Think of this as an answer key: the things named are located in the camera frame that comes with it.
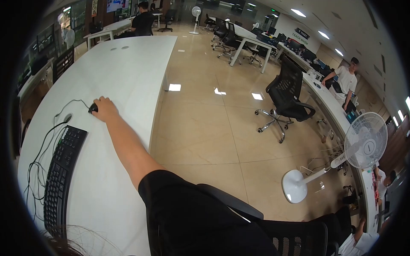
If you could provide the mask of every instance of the poster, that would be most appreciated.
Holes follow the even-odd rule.
[[[97,6],[98,0],[93,0],[93,3],[91,4],[91,17],[97,16]]]

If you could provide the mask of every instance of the man in white t-shirt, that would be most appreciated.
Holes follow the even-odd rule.
[[[379,167],[376,167],[374,172],[377,177],[377,190],[379,191],[378,203],[381,205],[384,195],[387,192],[387,187],[390,186],[396,178],[396,172],[394,170],[391,171],[388,177],[386,177],[385,172],[380,170]]]
[[[325,78],[323,78],[322,85],[323,87],[325,87],[326,80],[329,80],[330,78],[336,75],[339,76],[339,79],[337,80],[337,84],[340,85],[340,88],[336,86],[337,85],[336,83],[334,83],[329,88],[329,91],[333,95],[333,97],[335,97],[337,102],[339,102],[339,104],[343,106],[344,110],[346,110],[347,103],[349,102],[350,98],[352,98],[352,94],[354,93],[356,89],[356,84],[358,81],[355,76],[355,71],[358,68],[359,68],[359,61],[357,58],[353,57],[352,60],[350,61],[349,67],[340,66],[335,71],[331,72]],[[328,127],[328,129],[323,134],[322,143],[326,142],[326,138],[328,134],[330,133],[330,131],[331,131],[331,128]]]

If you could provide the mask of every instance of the black mouse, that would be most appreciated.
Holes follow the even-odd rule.
[[[88,113],[91,113],[92,111],[98,112],[97,104],[93,103],[91,107],[88,109]]]

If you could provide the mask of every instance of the office desk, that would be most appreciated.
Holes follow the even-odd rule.
[[[45,73],[49,67],[52,67],[52,61],[54,57],[47,61],[47,64],[44,65],[37,73],[31,75],[27,81],[24,83],[21,90],[18,92],[18,97],[20,97],[20,105],[24,105],[27,101],[28,97],[30,96],[31,92],[34,90],[36,85],[40,82],[40,80],[45,76]]]
[[[29,163],[53,127],[53,117],[72,99],[82,99],[90,106],[102,95],[109,97],[149,150],[157,103],[166,83],[165,71],[176,39],[176,36],[139,36],[107,41],[93,47],[68,68],[41,101],[25,135],[18,163],[20,191],[23,193],[27,186]],[[66,223],[95,231],[124,255],[151,255],[145,205],[115,153],[105,123],[89,114],[81,102],[66,106],[56,123],[69,113],[73,118],[67,125],[86,130],[88,135],[73,172]],[[45,177],[51,157],[52,146],[40,161],[46,169]],[[37,195],[36,177],[33,171],[30,185]],[[41,187],[38,196],[42,197],[43,193]],[[27,206],[33,216],[31,194]],[[36,208],[42,218],[43,207],[38,201]],[[44,229],[43,221],[36,219],[35,223]],[[83,238],[81,244],[87,242],[92,241]]]
[[[278,49],[279,53],[276,55],[274,61],[277,63],[279,56],[285,51],[286,55],[289,56],[291,59],[293,59],[299,66],[301,66],[306,72],[309,72],[310,70],[314,71],[316,74],[317,78],[322,78],[323,75],[316,70],[314,70],[308,62],[306,62],[304,59],[302,59],[299,55],[297,55],[294,51],[286,47],[282,42],[278,43]]]
[[[216,21],[215,17],[209,17],[209,18],[211,20]],[[238,51],[236,51],[235,56],[231,60],[230,66],[232,67],[235,64],[235,61],[238,58],[239,53],[241,52],[241,49],[244,46],[244,44],[246,42],[250,42],[250,43],[254,43],[256,45],[260,45],[260,46],[263,46],[265,48],[268,48],[268,52],[267,52],[266,57],[265,57],[265,63],[263,65],[263,68],[262,68],[262,71],[261,71],[261,73],[263,74],[265,72],[265,68],[266,68],[266,64],[268,63],[269,56],[271,55],[272,48],[276,49],[276,47],[256,39],[256,35],[254,33],[252,33],[251,31],[246,30],[243,27],[240,27],[236,24],[233,24],[233,25],[235,27],[235,34],[242,38],[242,42],[241,42],[241,45],[238,48]]]
[[[326,87],[321,86],[321,83],[314,79],[312,80],[309,75],[303,73],[303,82],[307,85],[306,89],[311,95],[312,99],[318,104],[320,110],[324,113],[326,120],[331,125],[333,131],[344,143],[347,130],[350,127],[350,123],[346,118],[346,114],[337,100],[332,96],[330,91]],[[321,88],[317,88],[313,82],[320,85]],[[358,198],[359,211],[366,213],[366,232],[377,232],[378,227],[378,206],[374,199],[374,187],[372,172],[367,172],[367,169],[357,169],[349,164],[351,168],[353,178],[355,180],[357,195],[361,195]]]
[[[83,38],[87,38],[88,50],[91,49],[91,39],[92,38],[100,37],[100,40],[101,40],[102,36],[109,35],[109,38],[111,40],[114,40],[114,34],[117,34],[117,33],[121,32],[122,30],[125,30],[125,29],[131,27],[131,19],[134,18],[134,17],[135,16],[127,18],[125,20],[120,20],[120,21],[114,22],[114,23],[112,23],[108,26],[105,26],[103,30],[101,30],[97,33],[88,34],[88,35],[84,36]]]

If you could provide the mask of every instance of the ceiling light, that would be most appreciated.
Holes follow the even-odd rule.
[[[301,11],[299,11],[299,10],[295,10],[295,9],[291,9],[292,11],[294,11],[297,15],[299,15],[299,16],[302,16],[302,17],[305,17],[306,18],[306,16],[303,14],[303,13],[301,13]]]
[[[339,51],[338,49],[335,49],[335,51],[343,57],[343,53],[341,51]]]
[[[396,126],[397,126],[397,127],[399,127],[399,123],[397,122],[397,120],[396,120],[396,117],[395,117],[395,116],[393,117],[393,120],[394,120],[394,123],[396,124]]]
[[[180,91],[181,85],[180,84],[169,84],[169,91]]]
[[[319,32],[319,34],[321,34],[323,37],[325,37],[325,38],[327,38],[327,39],[330,39],[325,33],[320,32],[320,31],[318,31],[318,32]]]
[[[407,107],[408,107],[409,110],[410,110],[410,97],[407,97],[407,99],[406,99],[406,104],[407,104]]]
[[[263,100],[262,96],[258,93],[252,93],[252,96],[255,100]]]
[[[401,113],[401,110],[397,111],[397,113],[399,114],[399,117],[400,117],[401,121],[404,121],[404,116]]]

